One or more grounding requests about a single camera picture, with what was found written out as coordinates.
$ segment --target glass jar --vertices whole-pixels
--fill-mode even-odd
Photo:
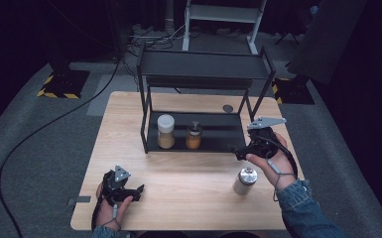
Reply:
[[[175,134],[173,132],[175,128],[175,118],[168,114],[161,115],[159,119],[157,119],[157,125],[159,128],[159,136],[157,139],[159,147],[170,149],[175,144]]]
[[[189,149],[198,149],[202,137],[202,126],[197,121],[192,121],[188,125],[187,147]]]

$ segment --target shelf rack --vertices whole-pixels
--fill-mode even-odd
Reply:
[[[182,45],[183,51],[188,51],[190,47],[190,24],[191,20],[205,21],[222,21],[222,22],[238,22],[252,23],[252,35],[247,36],[247,44],[253,55],[258,55],[255,46],[256,35],[258,34],[259,25],[261,24],[267,0],[262,0],[259,8],[237,8],[223,7],[211,5],[192,4],[191,0],[187,2],[186,19],[185,19],[185,35]]]
[[[245,146],[240,112],[246,104],[249,116],[252,121],[254,120],[276,72],[264,47],[259,55],[243,55],[149,50],[143,44],[136,67],[143,108],[141,138],[145,153],[149,151],[229,152],[230,144]],[[265,84],[252,107],[248,93],[253,80],[265,80]],[[243,91],[243,97],[237,112],[234,113],[156,111],[151,97],[152,87],[239,90]],[[161,149],[157,145],[157,119],[165,113],[175,118],[176,142],[169,150]],[[200,122],[203,126],[203,139],[198,150],[190,150],[185,146],[187,125],[193,120]]]

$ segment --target denim jacket sleeve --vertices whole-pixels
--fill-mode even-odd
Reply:
[[[345,237],[312,198],[308,180],[297,179],[285,189],[277,191],[277,198],[283,217],[300,237]]]
[[[91,238],[130,238],[128,231],[115,231],[105,226],[97,226],[92,232]]]

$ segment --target motion capture tracker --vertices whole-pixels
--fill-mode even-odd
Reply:
[[[111,206],[117,202],[123,201],[128,196],[133,196],[132,201],[139,201],[141,198],[141,192],[144,191],[144,185],[139,186],[137,189],[125,188],[125,184],[129,177],[131,177],[131,174],[120,166],[116,166],[114,171],[110,171],[104,175],[102,194]]]
[[[285,118],[259,117],[247,125],[250,143],[244,148],[232,149],[231,152],[236,155],[238,161],[246,160],[247,154],[257,155],[264,159],[270,159],[277,154],[281,145],[277,140],[271,126],[286,123]]]

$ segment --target shelf leg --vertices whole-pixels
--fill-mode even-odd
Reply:
[[[190,24],[191,24],[191,1],[188,0],[187,10],[185,15],[185,35],[184,44],[182,45],[182,51],[188,51],[190,49]]]
[[[259,54],[255,46],[255,39],[259,31],[259,25],[261,24],[262,16],[264,15],[264,9],[266,4],[267,4],[267,0],[263,0],[261,3],[261,6],[259,7],[258,17],[256,18],[255,25],[253,25],[252,36],[247,36],[247,43],[249,45],[250,53],[253,55]]]

